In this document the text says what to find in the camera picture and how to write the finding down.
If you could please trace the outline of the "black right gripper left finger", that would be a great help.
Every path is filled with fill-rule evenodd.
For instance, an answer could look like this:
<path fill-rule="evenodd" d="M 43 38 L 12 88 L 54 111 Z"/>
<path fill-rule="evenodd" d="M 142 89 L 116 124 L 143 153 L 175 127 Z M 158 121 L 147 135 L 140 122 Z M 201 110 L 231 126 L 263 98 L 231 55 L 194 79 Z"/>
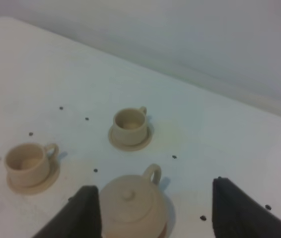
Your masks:
<path fill-rule="evenodd" d="M 102 222 L 98 188 L 81 187 L 35 238 L 100 238 Z"/>

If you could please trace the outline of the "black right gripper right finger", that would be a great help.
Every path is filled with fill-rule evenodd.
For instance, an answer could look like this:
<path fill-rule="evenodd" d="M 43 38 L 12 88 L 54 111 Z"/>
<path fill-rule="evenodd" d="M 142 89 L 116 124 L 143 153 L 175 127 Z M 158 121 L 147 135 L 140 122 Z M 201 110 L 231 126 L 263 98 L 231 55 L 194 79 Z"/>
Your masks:
<path fill-rule="evenodd" d="M 212 182 L 212 228 L 216 238 L 281 238 L 281 220 L 228 178 Z"/>

